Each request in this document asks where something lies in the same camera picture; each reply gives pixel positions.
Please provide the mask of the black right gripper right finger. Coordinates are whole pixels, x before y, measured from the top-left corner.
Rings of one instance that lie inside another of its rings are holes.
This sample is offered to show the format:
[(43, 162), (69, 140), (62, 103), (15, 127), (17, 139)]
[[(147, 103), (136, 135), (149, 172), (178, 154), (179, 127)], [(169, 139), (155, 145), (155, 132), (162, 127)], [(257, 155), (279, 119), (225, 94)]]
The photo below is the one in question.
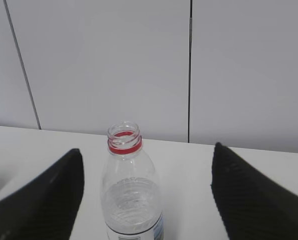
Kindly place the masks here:
[(298, 240), (298, 195), (216, 143), (211, 190), (231, 240)]

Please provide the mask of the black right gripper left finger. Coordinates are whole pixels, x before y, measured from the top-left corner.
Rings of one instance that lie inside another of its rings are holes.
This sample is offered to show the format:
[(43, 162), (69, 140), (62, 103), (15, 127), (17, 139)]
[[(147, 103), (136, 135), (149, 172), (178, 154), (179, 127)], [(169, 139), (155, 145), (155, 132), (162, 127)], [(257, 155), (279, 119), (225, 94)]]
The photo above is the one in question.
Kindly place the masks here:
[(0, 240), (68, 240), (84, 186), (83, 157), (74, 148), (0, 200)]

